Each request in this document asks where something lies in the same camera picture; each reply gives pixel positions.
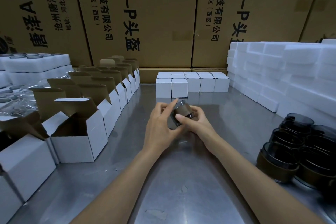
table surface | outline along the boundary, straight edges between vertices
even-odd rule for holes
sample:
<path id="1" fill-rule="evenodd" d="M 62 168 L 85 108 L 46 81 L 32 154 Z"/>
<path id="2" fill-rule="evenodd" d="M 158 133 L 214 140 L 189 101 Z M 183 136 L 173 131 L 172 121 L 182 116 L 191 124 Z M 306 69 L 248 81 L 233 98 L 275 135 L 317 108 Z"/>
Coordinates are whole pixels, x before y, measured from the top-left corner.
<path id="1" fill-rule="evenodd" d="M 80 213 L 141 150 L 156 102 L 154 85 L 140 85 L 115 124 L 108 144 L 93 163 L 59 164 L 10 224 L 66 224 Z M 282 118 L 229 88 L 228 93 L 189 93 L 217 133 L 255 164 L 263 143 Z M 173 128 L 171 120 L 168 125 Z M 320 194 L 294 180 L 283 185 L 327 223 L 334 223 Z M 192 133 L 176 139 L 151 169 L 128 223 L 258 223 L 233 181 Z"/>

brown cardboard box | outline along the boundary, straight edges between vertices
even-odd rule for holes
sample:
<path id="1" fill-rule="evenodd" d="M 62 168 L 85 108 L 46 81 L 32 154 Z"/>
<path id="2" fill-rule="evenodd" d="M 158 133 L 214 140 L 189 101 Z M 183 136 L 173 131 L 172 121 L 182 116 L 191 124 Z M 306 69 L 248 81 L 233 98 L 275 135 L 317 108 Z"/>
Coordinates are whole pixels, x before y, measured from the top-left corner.
<path id="1" fill-rule="evenodd" d="M 230 41 L 298 41 L 312 1 L 198 0 L 192 66 L 226 67 Z"/>
<path id="2" fill-rule="evenodd" d="M 336 0 L 314 0 L 300 42 L 336 39 Z"/>
<path id="3" fill-rule="evenodd" d="M 159 72 L 191 72 L 191 68 L 160 68 L 160 67 L 140 67 L 140 83 L 155 83 Z"/>
<path id="4" fill-rule="evenodd" d="M 1 0 L 0 53 L 69 53 L 91 65 L 77 0 Z"/>
<path id="5" fill-rule="evenodd" d="M 192 72 L 222 72 L 228 75 L 226 68 L 193 68 Z"/>
<path id="6" fill-rule="evenodd" d="M 79 1 L 95 65 L 122 55 L 141 67 L 191 66 L 196 0 Z"/>

forearm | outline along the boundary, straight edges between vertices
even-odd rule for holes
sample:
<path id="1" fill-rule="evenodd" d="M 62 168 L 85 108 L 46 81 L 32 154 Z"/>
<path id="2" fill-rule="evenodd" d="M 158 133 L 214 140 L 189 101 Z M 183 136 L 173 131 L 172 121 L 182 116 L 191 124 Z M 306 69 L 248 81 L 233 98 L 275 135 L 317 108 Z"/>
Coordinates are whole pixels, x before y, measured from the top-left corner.
<path id="1" fill-rule="evenodd" d="M 141 151 L 71 224 L 126 224 L 143 183 L 159 154 Z"/>
<path id="2" fill-rule="evenodd" d="M 323 223 L 218 135 L 206 145 L 222 163 L 261 224 Z"/>

packing tape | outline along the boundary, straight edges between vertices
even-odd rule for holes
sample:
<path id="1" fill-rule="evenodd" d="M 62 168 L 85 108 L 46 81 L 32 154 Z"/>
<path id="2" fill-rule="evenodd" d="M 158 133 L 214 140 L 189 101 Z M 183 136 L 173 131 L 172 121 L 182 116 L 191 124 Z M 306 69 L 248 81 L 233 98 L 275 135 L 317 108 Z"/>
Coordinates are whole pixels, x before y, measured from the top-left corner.
<path id="1" fill-rule="evenodd" d="M 298 0 L 295 3 L 294 12 L 307 12 L 311 5 L 310 0 Z"/>
<path id="2" fill-rule="evenodd" d="M 195 39 L 199 39 L 199 40 L 204 40 L 204 39 L 211 40 L 212 35 L 213 35 L 212 28 L 195 31 Z"/>
<path id="3" fill-rule="evenodd" d="M 323 12 L 330 0 L 316 0 L 313 5 L 314 12 Z"/>
<path id="4" fill-rule="evenodd" d="M 194 38 L 194 32 L 188 31 L 173 31 L 171 35 L 172 41 L 192 41 Z"/>

left hand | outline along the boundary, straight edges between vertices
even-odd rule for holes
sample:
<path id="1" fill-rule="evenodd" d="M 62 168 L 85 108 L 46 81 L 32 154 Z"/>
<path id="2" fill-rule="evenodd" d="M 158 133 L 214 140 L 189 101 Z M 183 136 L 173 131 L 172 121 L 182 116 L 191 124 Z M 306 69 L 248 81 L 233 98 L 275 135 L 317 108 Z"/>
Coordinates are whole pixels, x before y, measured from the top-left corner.
<path id="1" fill-rule="evenodd" d="M 156 104 L 146 126 L 143 150 L 151 149 L 161 154 L 183 132 L 184 125 L 172 130 L 168 128 L 167 124 L 168 118 L 178 100 L 175 99 L 169 105 L 166 103 Z"/>

